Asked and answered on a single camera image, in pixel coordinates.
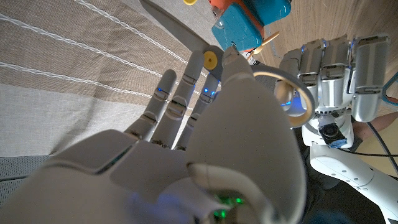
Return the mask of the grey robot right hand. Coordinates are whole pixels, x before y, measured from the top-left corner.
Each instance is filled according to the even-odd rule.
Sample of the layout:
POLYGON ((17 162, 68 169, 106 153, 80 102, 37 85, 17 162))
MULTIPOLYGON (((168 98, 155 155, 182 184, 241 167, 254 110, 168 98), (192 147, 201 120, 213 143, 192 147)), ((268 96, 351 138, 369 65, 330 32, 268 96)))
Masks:
POLYGON ((2 223, 298 223, 302 157, 287 115, 233 48, 186 150, 109 129, 51 157, 2 223))

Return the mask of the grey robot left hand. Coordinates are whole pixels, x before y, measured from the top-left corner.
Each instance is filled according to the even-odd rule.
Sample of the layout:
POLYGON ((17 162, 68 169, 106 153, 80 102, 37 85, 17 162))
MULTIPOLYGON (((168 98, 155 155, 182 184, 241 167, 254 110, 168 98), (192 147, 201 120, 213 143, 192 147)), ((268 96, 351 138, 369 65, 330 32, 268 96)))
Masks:
POLYGON ((374 34, 318 39, 287 52, 279 68, 298 78, 315 100, 314 114, 302 125, 306 146, 349 148, 353 121, 372 121, 378 111, 390 37, 374 34))

